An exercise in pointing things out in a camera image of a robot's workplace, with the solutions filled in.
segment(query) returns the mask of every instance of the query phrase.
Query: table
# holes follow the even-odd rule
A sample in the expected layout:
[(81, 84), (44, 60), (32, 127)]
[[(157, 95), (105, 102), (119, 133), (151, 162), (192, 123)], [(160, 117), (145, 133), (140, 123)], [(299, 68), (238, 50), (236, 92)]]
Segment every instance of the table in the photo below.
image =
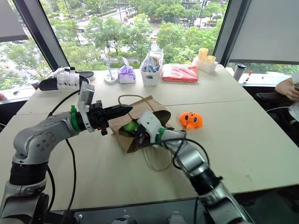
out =
[[(108, 85), (103, 79), (107, 71), (96, 71), (93, 103), (101, 99), (103, 106), (118, 104), (119, 95), (135, 94), (143, 97), (152, 95), (163, 105), (201, 104), (237, 100), (252, 100), (252, 97), (235, 81), (222, 65), (209, 75), (199, 71), (199, 83), (174, 83), (160, 81), (159, 85), (144, 87), (140, 70), (135, 70), (136, 84)], [(70, 93), (45, 93), (37, 90), (17, 114), (49, 113), (64, 97)], [(136, 98), (123, 99), (123, 103), (135, 102)], [(71, 105), (77, 105), (78, 96), (73, 96), (61, 105), (57, 112), (69, 111)]]
[[(167, 109), (172, 113), (170, 124), (174, 128), (180, 128), (180, 113), (202, 114), (203, 128), (187, 136), (202, 143), (209, 154), (212, 170), (224, 177), (224, 183), (232, 193), (299, 183), (296, 171), (299, 169), (299, 149), (254, 100), (173, 105)], [(45, 117), (46, 114), (15, 115), (0, 134), (0, 192), (9, 178), (14, 136)], [(77, 163), (77, 190), (72, 209), (195, 196), (193, 187), (181, 171), (174, 167), (164, 172), (152, 171), (141, 151), (123, 153), (111, 131), (104, 137), (97, 131), (84, 131), (71, 138), (70, 143)], [(164, 150), (155, 151), (151, 156), (161, 160), (165, 153)], [(52, 152), (49, 166), (57, 186), (53, 210), (66, 209), (71, 197), (73, 170), (71, 153), (64, 141)], [(51, 192), (49, 182), (45, 190), (48, 194)]]
[(249, 80), (245, 82), (248, 78), (248, 74), (243, 74), (238, 83), (242, 86), (264, 86), (264, 87), (275, 87), (278, 83), (290, 78), (291, 76), (286, 76), (281, 73), (270, 73), (270, 74), (251, 74)]

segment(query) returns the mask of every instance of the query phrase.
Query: orange pumpkin toy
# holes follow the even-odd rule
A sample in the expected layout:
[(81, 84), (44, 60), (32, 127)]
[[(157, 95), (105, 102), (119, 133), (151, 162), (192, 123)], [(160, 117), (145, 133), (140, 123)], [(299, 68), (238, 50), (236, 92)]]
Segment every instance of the orange pumpkin toy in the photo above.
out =
[(184, 128), (194, 129), (202, 127), (202, 116), (199, 113), (185, 112), (179, 116), (179, 122)]

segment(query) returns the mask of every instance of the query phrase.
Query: black cable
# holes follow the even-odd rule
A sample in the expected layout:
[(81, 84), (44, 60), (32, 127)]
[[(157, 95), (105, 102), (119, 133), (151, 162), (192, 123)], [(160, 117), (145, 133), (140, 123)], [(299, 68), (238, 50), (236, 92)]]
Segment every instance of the black cable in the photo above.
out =
[[(48, 114), (47, 117), (49, 116), (52, 116), (53, 113), (57, 110), (57, 108), (62, 104), (64, 103), (68, 98), (70, 98), (71, 96), (75, 95), (76, 93), (79, 93), (80, 90), (76, 90), (74, 92), (72, 92), (70, 95), (68, 95), (67, 97), (65, 97), (63, 100), (61, 100), (55, 107), (54, 109)], [(51, 198), (51, 202), (50, 202), (50, 205), (48, 207), (48, 210), (47, 212), (49, 213), (51, 211), (51, 208), (52, 208), (52, 205), (54, 203), (54, 200), (55, 200), (55, 192), (56, 192), (56, 188), (55, 188), (55, 181), (54, 181), (54, 177), (53, 177), (53, 174), (50, 170), (50, 167), (47, 165), (47, 171), (48, 171), (48, 174), (49, 174), (49, 177), (50, 177), (50, 180), (51, 180), (51, 185), (52, 185), (52, 198)]]
[(196, 224), (197, 221), (197, 207), (198, 207), (198, 197), (195, 198), (195, 206), (194, 206), (194, 215), (193, 215), (193, 223)]
[(147, 144), (147, 145), (140, 145), (140, 144), (137, 143), (137, 146), (147, 147), (147, 146), (153, 146), (153, 145), (162, 145), (162, 144), (164, 144), (166, 142), (169, 142), (169, 141), (179, 141), (179, 140), (181, 140), (181, 141), (189, 141), (189, 142), (192, 142), (195, 145), (199, 146), (202, 149), (202, 151), (205, 153), (207, 163), (210, 166), (210, 159), (209, 159), (209, 156), (206, 153), (206, 150), (203, 148), (203, 146), (201, 144), (199, 144), (198, 142), (196, 142), (196, 141), (194, 141), (192, 139), (187, 139), (187, 138), (173, 138), (173, 139), (166, 139), (166, 140), (157, 141), (157, 142), (150, 143), (150, 144)]
[(76, 90), (74, 92), (72, 92), (70, 95), (68, 95), (67, 97), (65, 97), (63, 100), (61, 100), (59, 102), (59, 104), (56, 105), (56, 107), (54, 107), (54, 109), (48, 114), (47, 117), (52, 116), (53, 113), (57, 110), (58, 107), (60, 107), (61, 104), (63, 104), (68, 98), (70, 98), (71, 96), (75, 95), (76, 93), (80, 92), (80, 90)]
[(52, 198), (51, 198), (51, 202), (50, 202), (50, 205), (48, 207), (48, 210), (47, 210), (47, 212), (49, 213), (51, 211), (52, 205), (54, 203), (54, 198), (55, 198), (55, 181), (54, 181), (53, 174), (50, 170), (50, 167), (48, 165), (47, 165), (47, 171), (48, 171), (49, 177), (51, 179), (51, 184), (52, 184)]
[(75, 191), (76, 191), (76, 180), (77, 180), (77, 171), (76, 171), (76, 160), (75, 160), (75, 153), (74, 153), (74, 150), (73, 148), (71, 147), (70, 145), (70, 142), (68, 139), (65, 140), (67, 145), (69, 146), (70, 150), (71, 150), (71, 155), (73, 157), (73, 166), (74, 166), (74, 184), (73, 184), (73, 192), (71, 194), (71, 200), (70, 200), (70, 203), (69, 203), (69, 206), (66, 210), (66, 212), (64, 213), (64, 216), (62, 217), (61, 221), (60, 221), (60, 224), (63, 224), (64, 223), (64, 220), (67, 216), (67, 214), (69, 213), (70, 209), (71, 209), (71, 204), (73, 203), (73, 200), (74, 200), (74, 196), (75, 196)]

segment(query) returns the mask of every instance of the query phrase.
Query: red package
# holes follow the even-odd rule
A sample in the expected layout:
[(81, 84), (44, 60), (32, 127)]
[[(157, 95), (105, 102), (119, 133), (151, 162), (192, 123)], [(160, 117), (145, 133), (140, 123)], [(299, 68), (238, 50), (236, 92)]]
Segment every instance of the red package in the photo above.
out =
[(162, 80), (195, 83), (198, 81), (197, 68), (190, 64), (165, 64)]

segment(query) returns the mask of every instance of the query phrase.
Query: paper bag handle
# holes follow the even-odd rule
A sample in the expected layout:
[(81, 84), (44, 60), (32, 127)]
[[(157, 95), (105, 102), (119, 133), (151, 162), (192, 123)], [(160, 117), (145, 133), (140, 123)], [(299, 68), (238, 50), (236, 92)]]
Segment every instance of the paper bag handle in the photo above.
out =
[(143, 99), (143, 100), (149, 105), (149, 107), (152, 109), (152, 111), (155, 112), (154, 108), (153, 108), (153, 107), (149, 104), (149, 102), (148, 102), (144, 97), (142, 97), (142, 96), (139, 96), (139, 95), (121, 95), (121, 96), (118, 97), (118, 103), (119, 103), (119, 105), (122, 105), (122, 103), (121, 103), (121, 98), (122, 98), (122, 97), (140, 97), (141, 99)]

